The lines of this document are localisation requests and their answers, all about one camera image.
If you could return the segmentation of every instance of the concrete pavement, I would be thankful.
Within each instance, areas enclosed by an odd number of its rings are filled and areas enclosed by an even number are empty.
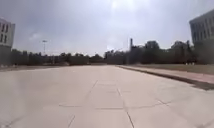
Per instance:
[[[214,128],[214,91],[114,66],[0,72],[0,128]]]

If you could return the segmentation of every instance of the tree line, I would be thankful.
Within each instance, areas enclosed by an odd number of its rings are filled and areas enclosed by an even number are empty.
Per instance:
[[[156,41],[148,41],[130,51],[107,51],[104,59],[108,64],[214,64],[214,42],[176,41],[161,49]]]
[[[143,46],[132,46],[129,51],[107,51],[104,57],[80,53],[61,53],[56,56],[42,55],[13,49],[13,65],[88,65],[88,64],[214,64],[214,43],[176,41],[170,48],[161,49],[156,41]]]
[[[91,63],[104,63],[103,57],[98,54],[88,56],[80,53],[74,55],[61,53],[60,55],[49,56],[16,49],[11,51],[12,65],[87,65]]]

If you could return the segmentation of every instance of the hazy sky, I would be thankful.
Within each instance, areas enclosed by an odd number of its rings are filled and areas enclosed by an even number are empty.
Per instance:
[[[16,24],[14,48],[103,54],[156,40],[168,48],[191,40],[189,20],[214,0],[0,0],[0,17]]]

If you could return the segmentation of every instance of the pole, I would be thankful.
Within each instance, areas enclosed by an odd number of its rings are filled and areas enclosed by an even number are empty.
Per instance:
[[[46,40],[43,40],[42,42],[43,42],[43,45],[44,45],[44,46],[43,46],[43,50],[44,50],[44,56],[45,56],[45,55],[46,55],[46,42],[47,42],[47,41],[46,41]]]

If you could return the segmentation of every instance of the white building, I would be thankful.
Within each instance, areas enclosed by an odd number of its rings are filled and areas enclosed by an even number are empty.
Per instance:
[[[193,43],[214,42],[214,9],[190,21]]]
[[[0,64],[10,63],[15,24],[0,18]]]

